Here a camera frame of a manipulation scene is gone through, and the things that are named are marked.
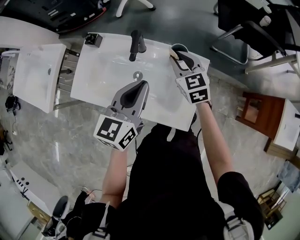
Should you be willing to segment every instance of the black faucet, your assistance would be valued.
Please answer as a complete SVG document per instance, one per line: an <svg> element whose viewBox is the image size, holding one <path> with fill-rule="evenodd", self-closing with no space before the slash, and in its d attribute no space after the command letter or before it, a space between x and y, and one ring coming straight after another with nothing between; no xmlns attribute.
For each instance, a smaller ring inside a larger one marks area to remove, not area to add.
<svg viewBox="0 0 300 240"><path fill-rule="evenodd" d="M130 48L129 61L133 62L136 59L137 53L144 53L147 48L142 33L139 30L134 30L131 33L132 43Z"/></svg>

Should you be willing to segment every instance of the black office chair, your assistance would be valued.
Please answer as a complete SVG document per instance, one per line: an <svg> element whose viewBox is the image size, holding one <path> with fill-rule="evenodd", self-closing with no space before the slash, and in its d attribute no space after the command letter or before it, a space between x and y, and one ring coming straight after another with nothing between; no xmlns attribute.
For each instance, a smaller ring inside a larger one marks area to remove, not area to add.
<svg viewBox="0 0 300 240"><path fill-rule="evenodd" d="M217 41L233 35L236 39L242 40L262 55L262 57L257 60L269 57L276 51L286 56L284 48L278 42L284 41L283 36L285 35L285 30L276 28L280 19L277 19L273 14L269 15L272 20L269 26L261 27L259 22L268 14L264 12L263 9L255 8L246 0L218 0L214 11L219 17L218 27L226 31L226 33L219 36L213 42L211 46L212 50L225 55L238 64L247 64L248 46L247 57L244 62L214 47Z"/></svg>

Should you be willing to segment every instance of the black t-shirt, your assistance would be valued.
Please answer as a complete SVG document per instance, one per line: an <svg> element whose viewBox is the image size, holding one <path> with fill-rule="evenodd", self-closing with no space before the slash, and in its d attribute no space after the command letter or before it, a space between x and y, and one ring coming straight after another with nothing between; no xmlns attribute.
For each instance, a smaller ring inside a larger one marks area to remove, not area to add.
<svg viewBox="0 0 300 240"><path fill-rule="evenodd" d="M224 213L210 195L200 158L168 142L151 149L141 145L127 199L117 209L108 208L110 239L223 239ZM245 178L227 172L219 179L217 190L221 202L233 206L236 216L251 223L258 240L263 232L262 212ZM75 240L97 232L104 212L104 203L86 205L81 233Z"/></svg>

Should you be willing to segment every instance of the sink drain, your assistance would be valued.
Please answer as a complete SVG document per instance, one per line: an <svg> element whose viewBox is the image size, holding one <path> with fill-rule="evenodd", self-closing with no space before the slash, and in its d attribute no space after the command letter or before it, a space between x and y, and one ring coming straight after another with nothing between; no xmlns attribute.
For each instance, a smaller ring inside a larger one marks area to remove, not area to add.
<svg viewBox="0 0 300 240"><path fill-rule="evenodd" d="M140 81L140 80L142 80L142 78L143 78L142 72L137 71L137 72L133 73L133 79L136 79L137 81Z"/></svg>

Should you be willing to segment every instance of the sink basin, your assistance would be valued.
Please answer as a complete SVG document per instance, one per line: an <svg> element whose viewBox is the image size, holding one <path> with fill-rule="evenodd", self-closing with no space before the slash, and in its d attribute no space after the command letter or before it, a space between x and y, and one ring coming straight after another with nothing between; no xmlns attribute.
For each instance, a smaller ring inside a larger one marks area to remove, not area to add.
<svg viewBox="0 0 300 240"><path fill-rule="evenodd" d="M63 44L21 48L13 94L46 113L52 112L65 50Z"/></svg>
<svg viewBox="0 0 300 240"><path fill-rule="evenodd" d="M130 62L130 36L99 34L103 37L99 48L83 45L71 97L107 107L119 89L137 81L135 73L142 73L150 91L141 117L188 131L195 106L189 104L177 88L169 45L145 39L147 51L138 53L136 60ZM199 58L207 69L210 61Z"/></svg>

